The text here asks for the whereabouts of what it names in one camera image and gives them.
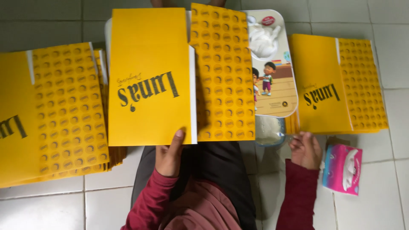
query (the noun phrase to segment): hand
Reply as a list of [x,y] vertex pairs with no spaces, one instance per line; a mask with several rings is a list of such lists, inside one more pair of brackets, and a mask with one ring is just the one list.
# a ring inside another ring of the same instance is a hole
[[156,146],[156,171],[162,176],[176,178],[179,176],[180,155],[182,154],[182,143],[184,133],[181,129],[176,131],[171,145]]
[[291,162],[306,169],[319,169],[322,149],[312,133],[301,131],[288,145],[291,148]]

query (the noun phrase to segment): maroon shirt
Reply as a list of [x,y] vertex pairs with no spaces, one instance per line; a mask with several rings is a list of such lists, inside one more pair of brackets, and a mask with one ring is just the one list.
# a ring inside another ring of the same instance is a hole
[[[317,197],[319,170],[308,170],[287,159],[285,171],[285,198],[276,230],[314,230],[312,216]],[[177,180],[164,177],[155,169],[121,230],[158,229]]]

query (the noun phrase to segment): white tissue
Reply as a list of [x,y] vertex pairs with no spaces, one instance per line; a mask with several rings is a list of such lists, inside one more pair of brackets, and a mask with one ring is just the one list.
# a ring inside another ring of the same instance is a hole
[[274,42],[280,33],[281,27],[277,26],[274,30],[271,27],[256,27],[250,35],[250,49],[253,54],[259,58],[272,56],[278,50],[278,43]]
[[348,188],[352,187],[352,177],[354,176],[354,157],[357,154],[358,150],[353,149],[349,151],[348,155],[346,155],[345,163],[344,163],[344,174],[342,175],[342,186],[346,191]]

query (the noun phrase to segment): white tile floor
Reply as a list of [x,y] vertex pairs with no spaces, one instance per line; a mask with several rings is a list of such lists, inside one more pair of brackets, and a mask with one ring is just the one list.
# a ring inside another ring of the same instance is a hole
[[[175,0],[190,8],[188,0]],[[209,0],[196,1],[206,3]],[[104,41],[112,8],[149,7],[149,0],[0,0],[0,52],[81,41]],[[227,0],[235,10],[275,9],[289,34],[373,40],[390,130],[341,135],[364,150],[360,195],[317,189],[317,230],[409,230],[409,1]],[[325,136],[320,136],[324,145]],[[240,144],[257,207],[258,229],[273,230],[283,201],[281,158],[289,155]],[[0,189],[0,230],[119,229],[142,148],[131,147],[111,172]]]

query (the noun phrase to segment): person's left hand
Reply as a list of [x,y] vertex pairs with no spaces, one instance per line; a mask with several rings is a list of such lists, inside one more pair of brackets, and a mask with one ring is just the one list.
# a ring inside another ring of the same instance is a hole
[[171,145],[156,146],[156,171],[162,176],[176,178],[179,176],[180,155],[183,149],[184,132],[176,131]]

